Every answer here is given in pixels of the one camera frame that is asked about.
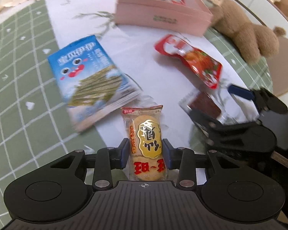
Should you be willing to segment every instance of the white arrow symbol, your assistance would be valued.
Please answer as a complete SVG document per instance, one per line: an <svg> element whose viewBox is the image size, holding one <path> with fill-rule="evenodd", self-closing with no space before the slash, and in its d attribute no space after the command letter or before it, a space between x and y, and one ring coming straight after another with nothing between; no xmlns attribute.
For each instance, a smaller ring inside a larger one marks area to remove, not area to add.
<svg viewBox="0 0 288 230"><path fill-rule="evenodd" d="M92 154L95 152L95 150L93 150L92 148L88 147L85 145L85 147L87 148L87 150L84 150L85 154Z"/></svg>
<svg viewBox="0 0 288 230"><path fill-rule="evenodd" d="M2 77L2 80L6 81L7 78L8 78L8 75L5 75L4 77Z"/></svg>

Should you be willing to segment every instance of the brown plush toy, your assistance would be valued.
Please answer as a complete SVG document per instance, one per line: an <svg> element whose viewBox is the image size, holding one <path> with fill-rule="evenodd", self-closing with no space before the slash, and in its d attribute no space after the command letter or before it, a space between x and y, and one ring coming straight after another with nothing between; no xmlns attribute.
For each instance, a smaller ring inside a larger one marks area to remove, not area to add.
<svg viewBox="0 0 288 230"><path fill-rule="evenodd" d="M243 59L250 65L261 56L272 57L279 51L278 36L286 31L281 27L270 28L254 24L233 0L208 0L214 4L210 9L211 27L228 36L239 49Z"/></svg>

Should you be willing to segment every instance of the red snack package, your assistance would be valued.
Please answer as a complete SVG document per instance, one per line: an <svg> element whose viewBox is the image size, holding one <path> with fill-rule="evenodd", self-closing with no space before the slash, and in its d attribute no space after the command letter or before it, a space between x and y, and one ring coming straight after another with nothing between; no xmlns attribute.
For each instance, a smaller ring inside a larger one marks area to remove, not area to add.
<svg viewBox="0 0 288 230"><path fill-rule="evenodd" d="M155 49L163 55L180 58L209 88L217 88L222 64L202 50L172 34L158 41Z"/></svg>

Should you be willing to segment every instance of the pink box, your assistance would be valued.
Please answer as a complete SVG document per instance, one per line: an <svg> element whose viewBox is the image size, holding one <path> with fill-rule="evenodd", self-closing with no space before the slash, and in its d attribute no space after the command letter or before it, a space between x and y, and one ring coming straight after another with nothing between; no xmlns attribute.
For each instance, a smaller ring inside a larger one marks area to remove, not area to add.
<svg viewBox="0 0 288 230"><path fill-rule="evenodd" d="M185 5L164 0L117 0L115 22L203 36L212 14L202 0L184 0Z"/></svg>

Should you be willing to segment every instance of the cartoon face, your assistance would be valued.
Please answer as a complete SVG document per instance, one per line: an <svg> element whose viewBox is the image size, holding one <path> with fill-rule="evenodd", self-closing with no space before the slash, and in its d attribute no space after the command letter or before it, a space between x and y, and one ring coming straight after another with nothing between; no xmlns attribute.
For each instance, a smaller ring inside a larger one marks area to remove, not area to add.
<svg viewBox="0 0 288 230"><path fill-rule="evenodd" d="M80 65L81 63L82 63L82 59L80 59L80 58L74 59L74 60L72 61L72 64L75 65L75 66L78 66L78 65Z"/></svg>
<svg viewBox="0 0 288 230"><path fill-rule="evenodd" d="M81 73L81 71L83 69L84 69L84 65L83 64L79 65L75 70L71 71L68 74L68 77L73 78L73 77L77 76L79 73Z"/></svg>
<svg viewBox="0 0 288 230"><path fill-rule="evenodd" d="M65 79L65 75L67 75L68 77L70 78L73 78L73 77L76 77L79 73L81 73L81 71L84 69L84 65L82 64L82 62L85 62L87 61L88 58L82 60L80 58L77 58L77 59L74 59L72 61L72 64L74 66L77 66L77 67L64 67L62 70L61 70L61 74L63 75L60 80L63 80Z"/></svg>

